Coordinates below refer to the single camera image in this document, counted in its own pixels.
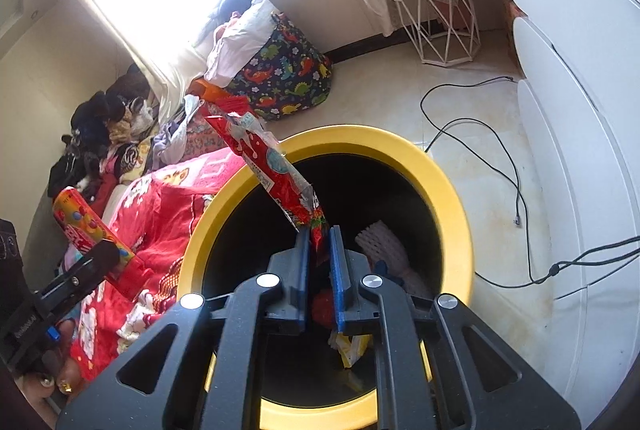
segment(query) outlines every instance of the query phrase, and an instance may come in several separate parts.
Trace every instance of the human hand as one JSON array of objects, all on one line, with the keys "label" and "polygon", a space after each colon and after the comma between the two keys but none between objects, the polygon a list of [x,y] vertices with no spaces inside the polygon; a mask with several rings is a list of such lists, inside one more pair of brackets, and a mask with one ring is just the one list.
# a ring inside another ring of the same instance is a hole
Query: human hand
[{"label": "human hand", "polygon": [[68,401],[71,401],[84,388],[80,367],[69,357],[75,327],[73,320],[62,321],[57,327],[60,333],[58,352],[63,365],[55,379],[38,373],[29,373],[17,381],[18,387],[29,404],[51,428],[55,427],[58,416],[47,403],[46,398],[51,396],[57,387],[68,396]]}]

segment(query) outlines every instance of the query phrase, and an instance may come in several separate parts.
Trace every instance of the red blanket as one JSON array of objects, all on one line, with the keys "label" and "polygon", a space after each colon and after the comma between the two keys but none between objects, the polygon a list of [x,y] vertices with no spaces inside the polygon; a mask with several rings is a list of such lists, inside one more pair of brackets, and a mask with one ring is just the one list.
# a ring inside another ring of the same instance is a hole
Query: red blanket
[{"label": "red blanket", "polygon": [[129,186],[110,228],[153,270],[135,303],[103,282],[82,301],[71,356],[92,380],[175,303],[182,257],[213,196],[244,161],[229,148],[167,166]]}]

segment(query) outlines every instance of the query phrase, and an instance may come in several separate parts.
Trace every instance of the red snack wrapper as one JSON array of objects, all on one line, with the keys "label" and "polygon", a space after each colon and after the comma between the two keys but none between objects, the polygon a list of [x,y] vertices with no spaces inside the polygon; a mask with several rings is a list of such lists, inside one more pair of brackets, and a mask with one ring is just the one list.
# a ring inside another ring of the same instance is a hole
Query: red snack wrapper
[{"label": "red snack wrapper", "polygon": [[147,269],[113,231],[109,229],[75,188],[65,188],[53,203],[53,215],[76,249],[86,254],[101,240],[111,240],[120,252],[120,262],[106,276],[117,291],[129,301],[135,300],[152,270]]},{"label": "red snack wrapper", "polygon": [[229,97],[220,97],[214,101],[214,104],[220,108],[225,114],[236,113],[243,116],[247,112],[257,117],[254,110],[249,105],[249,98],[245,95],[231,95]]},{"label": "red snack wrapper", "polygon": [[326,260],[327,225],[316,193],[279,151],[273,134],[262,128],[251,111],[246,111],[242,117],[226,114],[206,119],[229,148],[244,159],[293,226],[296,229],[309,226],[316,265]]}]

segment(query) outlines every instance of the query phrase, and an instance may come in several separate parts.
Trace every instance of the power cord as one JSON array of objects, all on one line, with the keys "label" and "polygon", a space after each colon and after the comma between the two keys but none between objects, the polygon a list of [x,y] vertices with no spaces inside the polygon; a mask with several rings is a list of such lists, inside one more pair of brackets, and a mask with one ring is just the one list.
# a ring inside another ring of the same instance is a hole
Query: power cord
[{"label": "power cord", "polygon": [[[604,280],[605,278],[613,275],[613,273],[619,271],[620,269],[623,269],[624,267],[628,266],[629,264],[631,264],[634,260],[638,259],[638,257],[640,257],[640,248],[636,248],[632,251],[629,251],[628,253],[625,253],[621,256],[617,256],[617,257],[613,257],[613,258],[609,258],[606,260],[601,260],[601,261],[595,261],[595,262],[583,262],[581,261],[584,257],[588,256],[591,253],[596,253],[598,251],[604,251],[606,249],[613,249],[616,247],[621,247],[624,245],[628,245],[630,243],[635,243],[640,241],[640,236],[633,236],[631,238],[627,238],[626,240],[622,240],[622,241],[618,241],[618,242],[614,242],[614,243],[610,243],[610,244],[605,244],[605,245],[601,245],[598,247],[594,247],[591,249],[588,249],[587,251],[583,252],[580,256],[576,257],[573,260],[561,260],[559,262],[556,262],[555,264],[553,264],[550,268],[549,271],[547,272],[547,274],[545,276],[543,276],[542,278],[538,278],[535,279],[533,278],[533,273],[532,273],[532,266],[531,266],[531,246],[530,246],[530,239],[529,239],[529,210],[527,208],[527,203],[524,199],[524,196],[522,195],[522,192],[520,191],[520,175],[518,174],[518,169],[516,167],[515,162],[513,161],[513,158],[511,157],[511,154],[509,153],[508,149],[506,148],[506,146],[504,145],[504,143],[502,142],[502,140],[500,139],[500,136],[498,136],[498,133],[491,128],[491,126],[489,126],[487,123],[485,123],[484,121],[480,121],[479,119],[475,119],[472,117],[458,117],[456,119],[452,119],[451,121],[449,121],[446,125],[439,127],[437,126],[432,120],[431,118],[427,115],[427,113],[424,111],[424,102],[427,99],[427,96],[430,95],[431,92],[433,92],[434,90],[438,89],[438,88],[442,88],[444,86],[452,86],[452,87],[457,87],[457,88],[475,88],[478,86],[482,86],[482,85],[486,85],[486,84],[491,84],[497,81],[510,81],[512,83],[516,83],[516,81],[513,79],[513,77],[510,76],[498,76],[498,77],[492,77],[491,79],[486,79],[484,81],[480,81],[478,83],[474,83],[472,85],[462,85],[462,84],[454,84],[454,83],[442,83],[439,85],[434,86],[433,88],[429,89],[428,92],[426,92],[423,96],[422,99],[420,99],[420,111],[422,112],[422,115],[425,117],[425,119],[431,124],[431,126],[433,126],[436,130],[438,130],[438,133],[435,135],[435,137],[431,140],[431,142],[427,145],[427,148],[425,148],[425,153],[428,153],[429,150],[431,149],[431,147],[433,146],[433,143],[435,143],[440,136],[442,135],[446,135],[448,137],[450,137],[453,140],[456,140],[458,143],[462,144],[469,152],[471,152],[473,155],[476,156],[476,158],[478,158],[480,161],[482,161],[486,166],[488,166],[489,168],[491,168],[494,172],[496,172],[497,174],[500,174],[502,177],[504,177],[505,179],[507,179],[507,181],[509,181],[511,183],[512,186],[514,186],[516,188],[516,201],[515,201],[515,219],[514,219],[514,223],[517,226],[520,226],[521,220],[520,220],[520,208],[519,208],[519,204],[520,201],[522,201],[522,206],[524,209],[524,227],[525,227],[525,235],[526,235],[526,242],[527,242],[527,267],[528,267],[528,271],[529,271],[529,282],[524,283],[524,284],[519,284],[519,285],[503,285],[503,284],[498,284],[496,282],[493,282],[492,280],[489,280],[488,278],[485,278],[484,276],[482,276],[480,273],[476,272],[476,276],[478,276],[479,278],[481,278],[482,280],[484,280],[485,282],[502,288],[502,289],[522,289],[525,287],[529,287],[532,285],[539,285],[542,284],[544,282],[546,282],[546,280],[548,280],[549,278],[551,278],[552,276],[556,276],[559,272],[561,272],[561,270],[566,269],[572,265],[583,265],[583,266],[601,266],[601,265],[607,265],[607,264],[611,264],[611,263],[615,263],[615,262],[619,262],[619,261],[623,261],[625,259],[629,259],[627,260],[624,264],[620,265],[619,267],[616,267],[614,270],[611,270],[610,272],[606,273],[604,276],[601,276],[600,278],[588,283],[587,285],[576,289],[574,291],[571,291],[570,293],[566,293],[562,296],[559,296],[557,298],[555,298],[554,300],[560,300],[562,298],[566,298],[567,296],[571,296],[574,293],[583,291],[584,289],[587,289],[588,287],[600,282],[601,280]],[[480,156],[477,152],[475,152],[474,149],[472,149],[470,146],[468,146],[465,142],[463,142],[463,140],[459,139],[458,137],[454,136],[453,134],[450,134],[447,129],[451,128],[452,126],[459,124],[459,123],[476,123],[476,124],[481,124],[482,126],[488,128],[489,130],[491,130],[491,132],[494,134],[495,138],[498,140],[498,143],[500,143],[501,148],[503,149],[504,153],[507,155],[507,157],[509,158],[509,161],[511,163],[511,166],[513,167],[513,172],[515,174],[515,181],[509,177],[508,175],[506,175],[504,172],[500,171],[498,168],[494,167],[493,165],[489,164],[489,162],[487,162],[482,156]]]}]

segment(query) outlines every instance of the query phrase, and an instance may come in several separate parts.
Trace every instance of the yellow trash bin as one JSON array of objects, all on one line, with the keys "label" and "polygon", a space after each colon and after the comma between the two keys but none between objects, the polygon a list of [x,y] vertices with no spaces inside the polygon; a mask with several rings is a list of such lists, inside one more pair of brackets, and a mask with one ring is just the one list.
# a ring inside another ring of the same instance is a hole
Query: yellow trash bin
[{"label": "yellow trash bin", "polygon": [[[383,220],[411,266],[435,292],[468,303],[473,252],[465,212],[449,179],[409,141],[366,126],[330,126],[295,135],[282,149],[314,187],[347,249],[357,233]],[[266,270],[273,253],[293,247],[295,230],[244,167],[220,190],[193,233],[178,297],[232,292]],[[374,353],[351,371],[316,324],[303,336],[270,336],[262,387],[263,430],[351,430],[377,419]]]}]

